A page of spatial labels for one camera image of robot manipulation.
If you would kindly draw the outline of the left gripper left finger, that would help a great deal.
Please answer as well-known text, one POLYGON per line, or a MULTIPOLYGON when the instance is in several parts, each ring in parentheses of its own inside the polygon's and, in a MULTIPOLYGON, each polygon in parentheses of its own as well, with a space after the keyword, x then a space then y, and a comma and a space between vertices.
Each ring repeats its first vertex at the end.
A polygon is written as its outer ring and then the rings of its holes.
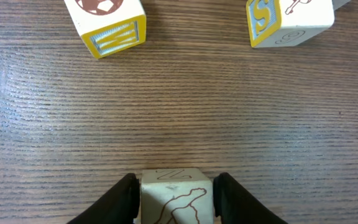
POLYGON ((139 179, 128 173, 68 224, 133 224, 139 207, 139 179))

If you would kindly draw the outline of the wooden block bear drawing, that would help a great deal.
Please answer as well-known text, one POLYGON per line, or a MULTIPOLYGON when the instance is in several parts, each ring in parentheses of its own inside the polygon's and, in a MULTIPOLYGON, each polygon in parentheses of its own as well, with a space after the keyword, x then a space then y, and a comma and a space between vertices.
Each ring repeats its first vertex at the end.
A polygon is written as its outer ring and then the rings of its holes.
POLYGON ((213 183, 197 168, 146 169, 142 224, 213 224, 213 183))

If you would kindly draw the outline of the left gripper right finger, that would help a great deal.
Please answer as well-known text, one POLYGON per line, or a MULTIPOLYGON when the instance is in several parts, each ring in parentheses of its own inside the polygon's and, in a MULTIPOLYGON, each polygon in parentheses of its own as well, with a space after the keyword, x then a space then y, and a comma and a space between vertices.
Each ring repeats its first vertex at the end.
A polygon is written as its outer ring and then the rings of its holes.
POLYGON ((287 224, 227 172, 213 180, 213 204, 222 224, 287 224))

